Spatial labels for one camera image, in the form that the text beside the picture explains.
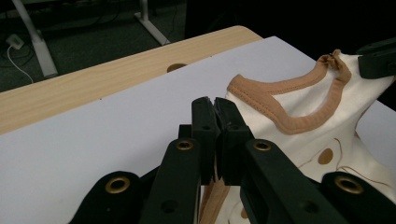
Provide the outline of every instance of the light wood surface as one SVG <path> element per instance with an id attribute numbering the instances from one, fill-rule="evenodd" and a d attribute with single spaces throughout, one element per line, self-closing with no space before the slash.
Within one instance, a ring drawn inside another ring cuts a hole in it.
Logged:
<path id="1" fill-rule="evenodd" d="M 0 134 L 85 105 L 166 73 L 262 39 L 234 26 L 0 93 Z"/>

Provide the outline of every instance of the white garment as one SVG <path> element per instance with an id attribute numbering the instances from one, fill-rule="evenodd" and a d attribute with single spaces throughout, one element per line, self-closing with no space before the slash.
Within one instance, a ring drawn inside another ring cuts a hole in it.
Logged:
<path id="1" fill-rule="evenodd" d="M 339 52 L 339 59 L 349 69 L 350 80 L 342 90 L 341 101 L 333 114 L 310 131 L 295 133 L 281 131 L 273 119 L 264 116 L 257 106 L 247 103 L 254 100 L 254 97 L 248 99 L 241 95 L 236 96 L 229 89 L 226 98 L 235 102 L 255 138 L 276 143 L 306 176 L 320 182 L 326 173 L 348 172 L 366 180 L 396 203 L 396 184 L 391 171 L 371 155 L 355 132 L 361 115 L 392 83 L 394 77 L 363 79 L 359 72 L 358 55 Z M 337 69 L 329 66 L 326 76 L 319 82 L 302 89 L 297 88 L 295 91 L 274 93 L 272 97 L 290 117 L 309 118 L 311 114 L 326 106 L 324 102 L 329 99 L 329 88 L 337 76 Z M 254 90 L 240 91 L 245 97 Z M 231 187 L 216 223 L 249 223 L 247 218 L 241 217 L 242 209 L 239 187 Z"/>

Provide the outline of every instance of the floor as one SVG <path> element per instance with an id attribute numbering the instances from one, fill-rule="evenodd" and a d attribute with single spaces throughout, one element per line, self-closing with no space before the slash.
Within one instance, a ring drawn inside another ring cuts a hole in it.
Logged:
<path id="1" fill-rule="evenodd" d="M 59 76 L 162 45 L 134 17 L 140 12 L 138 0 L 81 2 L 39 9 L 27 7 L 35 28 L 47 42 Z M 151 22 L 171 43 L 183 40 L 185 1 L 157 2 L 156 6 L 149 5 Z M 0 91 L 45 80 L 21 18 L 4 17 L 0 20 L 0 39 L 4 39 L 0 45 Z M 25 43 L 21 49 L 8 50 L 6 39 L 11 34 Z"/>

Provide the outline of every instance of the brown thread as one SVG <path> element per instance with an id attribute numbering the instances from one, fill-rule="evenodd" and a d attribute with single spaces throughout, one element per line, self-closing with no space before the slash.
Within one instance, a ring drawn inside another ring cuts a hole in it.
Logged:
<path id="1" fill-rule="evenodd" d="M 340 141 L 338 138 L 334 138 L 334 140 L 338 142 L 338 145 L 339 145 L 339 148 L 340 148 L 340 159 L 338 160 L 338 162 L 337 162 L 337 164 L 336 164 L 336 166 L 335 166 L 335 171 L 338 171 L 338 170 L 342 169 L 342 170 L 344 170 L 346 173 L 349 173 L 349 174 L 350 174 L 350 172 L 348 172 L 348 171 L 346 170 L 346 168 L 348 168 L 348 169 L 354 171 L 355 173 L 357 173 L 358 175 L 360 175 L 361 177 L 363 177 L 363 178 L 366 179 L 366 180 L 369 180 L 369 181 L 372 181 L 372 182 L 374 182 L 374 183 L 387 186 L 387 187 L 389 187 L 389 188 L 392 189 L 392 187 L 391 187 L 390 185 L 388 185 L 388 184 L 386 184 L 386 183 L 383 183 L 383 182 L 379 182 L 379 181 L 370 179 L 370 178 L 368 178 L 368 177 L 362 175 L 361 173 L 359 173 L 358 171 L 356 171 L 356 170 L 353 169 L 352 167 L 349 167 L 349 166 L 340 166 L 341 160 L 342 160 L 343 157 L 344 157 L 344 154 L 343 154 L 343 147 L 342 147 L 342 145 L 341 145 L 341 141 Z M 312 156 L 312 158 L 309 159 L 309 161 L 304 162 L 303 164 L 301 164 L 300 166 L 298 166 L 298 168 L 300 169 L 301 167 L 303 167 L 303 166 L 305 166 L 306 164 L 308 164 L 309 162 L 311 162 L 311 161 L 319 154 L 319 152 L 315 153 L 314 156 Z"/>

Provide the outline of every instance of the cable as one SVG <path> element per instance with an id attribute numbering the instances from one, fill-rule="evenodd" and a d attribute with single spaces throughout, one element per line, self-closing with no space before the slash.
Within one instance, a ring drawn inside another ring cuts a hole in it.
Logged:
<path id="1" fill-rule="evenodd" d="M 8 58 L 9 58 L 9 61 L 10 61 L 12 64 L 14 64 L 14 66 L 15 66 L 16 68 L 18 68 L 18 70 L 20 70 L 20 71 L 23 72 L 26 76 L 28 76 L 28 77 L 30 78 L 30 80 L 32 81 L 32 84 L 33 84 L 33 83 L 34 83 L 34 82 L 33 82 L 33 79 L 29 76 L 29 74 L 27 74 L 25 71 L 21 70 L 21 69 L 12 61 L 11 56 L 9 56 L 9 51 L 11 50 L 11 48 L 12 48 L 12 46 L 9 46 L 8 49 L 7 49 L 7 56 L 8 56 Z"/>

